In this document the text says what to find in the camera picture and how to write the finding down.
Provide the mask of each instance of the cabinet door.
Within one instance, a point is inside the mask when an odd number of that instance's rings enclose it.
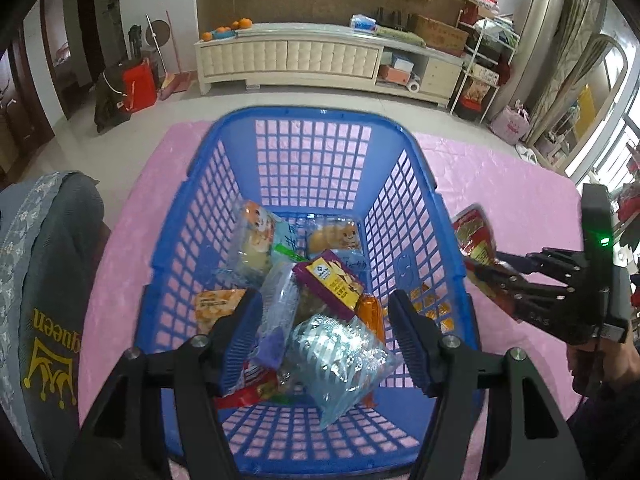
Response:
[[[420,83],[420,92],[450,97],[461,70],[461,66],[430,58]]]
[[[328,41],[289,41],[287,70],[373,77],[378,49]]]
[[[238,41],[200,49],[205,76],[286,70],[286,41]]]

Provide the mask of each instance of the orange snack package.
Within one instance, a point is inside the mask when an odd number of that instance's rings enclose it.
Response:
[[[356,316],[371,330],[376,337],[385,343],[385,321],[382,313],[382,306],[378,298],[370,294],[363,294],[356,305]],[[376,403],[373,401],[373,392],[369,392],[363,399],[362,403],[367,408],[375,408]]]

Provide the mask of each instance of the floor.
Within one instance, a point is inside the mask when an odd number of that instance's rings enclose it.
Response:
[[[518,156],[512,146],[488,129],[475,126],[409,99],[377,97],[368,92],[272,87],[248,92],[234,82],[215,86],[202,97],[197,85],[167,101],[135,113],[129,121],[98,135],[94,124],[93,96],[71,119],[55,131],[56,138],[43,147],[24,177],[59,170],[79,170],[99,181],[105,204],[105,223],[113,228],[129,191],[146,160],[167,128],[181,121],[210,120],[247,106],[306,105],[348,108],[389,117],[411,132],[422,132]]]

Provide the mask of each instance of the curtain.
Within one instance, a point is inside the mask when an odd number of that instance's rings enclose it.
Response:
[[[580,56],[594,32],[599,32],[604,14],[601,12],[605,0],[567,0],[566,13],[561,20],[562,37],[555,59],[550,60],[555,67],[551,80],[546,84],[542,96],[531,111],[532,131],[527,144],[538,126],[552,107],[565,80],[576,66]]]

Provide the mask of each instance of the door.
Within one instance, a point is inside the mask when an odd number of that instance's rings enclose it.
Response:
[[[8,57],[12,77],[2,97],[4,114],[20,154],[29,155],[53,139],[54,134],[33,83],[22,25],[9,47]]]
[[[0,137],[0,149],[2,149],[3,169],[9,168],[20,155],[26,155],[34,151],[38,146],[34,145],[35,124],[31,121],[24,106],[24,100],[18,93],[12,71],[10,69],[10,53],[5,52],[0,60],[2,71],[0,73],[0,121],[6,125],[5,132]]]
[[[3,93],[9,91],[12,85],[9,55],[5,52],[0,57],[0,168],[4,172],[9,171],[20,155],[5,113],[5,105],[10,99]]]

